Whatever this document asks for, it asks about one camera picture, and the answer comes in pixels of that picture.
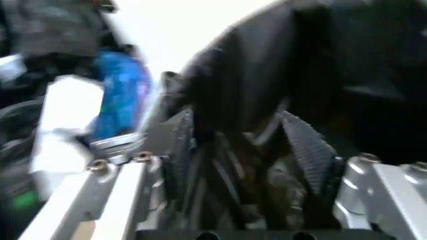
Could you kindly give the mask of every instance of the silver metal frame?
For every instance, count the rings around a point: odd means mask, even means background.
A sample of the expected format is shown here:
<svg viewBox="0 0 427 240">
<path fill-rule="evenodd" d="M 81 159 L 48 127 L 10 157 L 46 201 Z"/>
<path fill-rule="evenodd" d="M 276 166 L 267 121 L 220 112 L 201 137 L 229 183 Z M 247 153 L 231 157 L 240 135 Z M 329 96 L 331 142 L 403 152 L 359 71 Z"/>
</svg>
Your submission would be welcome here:
<svg viewBox="0 0 427 240">
<path fill-rule="evenodd" d="M 108 164 L 103 174 L 67 176 L 19 239 L 71 239 L 80 222 L 100 218 L 117 173 L 117 167 Z"/>
<path fill-rule="evenodd" d="M 361 186 L 368 219 L 398 240 L 427 240 L 427 204 L 397 166 L 374 164 Z"/>
<path fill-rule="evenodd" d="M 372 223 L 398 240 L 427 240 L 427 202 L 403 169 L 356 164 L 359 177 L 354 177 L 354 167 L 350 160 L 333 210 L 342 227 L 371 229 Z M 353 204 L 358 201 L 363 207 Z"/>
</svg>

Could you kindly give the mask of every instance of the hole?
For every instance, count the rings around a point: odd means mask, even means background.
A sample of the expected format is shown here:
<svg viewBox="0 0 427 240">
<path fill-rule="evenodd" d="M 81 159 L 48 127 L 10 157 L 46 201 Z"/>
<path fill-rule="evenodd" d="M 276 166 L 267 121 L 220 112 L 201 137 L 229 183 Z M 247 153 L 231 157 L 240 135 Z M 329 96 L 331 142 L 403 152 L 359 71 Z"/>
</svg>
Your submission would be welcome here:
<svg viewBox="0 0 427 240">
<path fill-rule="evenodd" d="M 96 161 L 93 166 L 94 167 L 101 167 L 104 163 L 102 161 Z"/>
<path fill-rule="evenodd" d="M 220 237 L 213 232 L 204 232 L 195 240 L 220 240 Z"/>
<path fill-rule="evenodd" d="M 141 152 L 139 154 L 139 157 L 142 158 L 142 159 L 149 158 L 150 156 L 151 156 L 150 152 Z"/>
<path fill-rule="evenodd" d="M 310 233 L 298 232 L 293 236 L 292 240 L 316 240 L 316 238 Z"/>
</svg>

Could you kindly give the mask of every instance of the black plastic part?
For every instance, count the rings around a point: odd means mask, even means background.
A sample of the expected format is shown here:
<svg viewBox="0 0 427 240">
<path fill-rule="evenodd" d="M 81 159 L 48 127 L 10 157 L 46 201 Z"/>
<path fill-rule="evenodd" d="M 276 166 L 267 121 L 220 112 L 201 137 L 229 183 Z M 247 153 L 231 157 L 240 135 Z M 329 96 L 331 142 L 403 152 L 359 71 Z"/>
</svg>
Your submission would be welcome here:
<svg viewBox="0 0 427 240">
<path fill-rule="evenodd" d="M 168 200 L 176 200 L 181 210 L 187 189 L 188 169 L 191 161 L 193 111 L 187 109 L 170 120 L 151 127 L 141 149 L 161 156 Z"/>
<path fill-rule="evenodd" d="M 343 230 L 343 231 L 140 231 L 137 232 L 137 240 L 393 240 L 392 237 L 373 231 Z"/>
</svg>

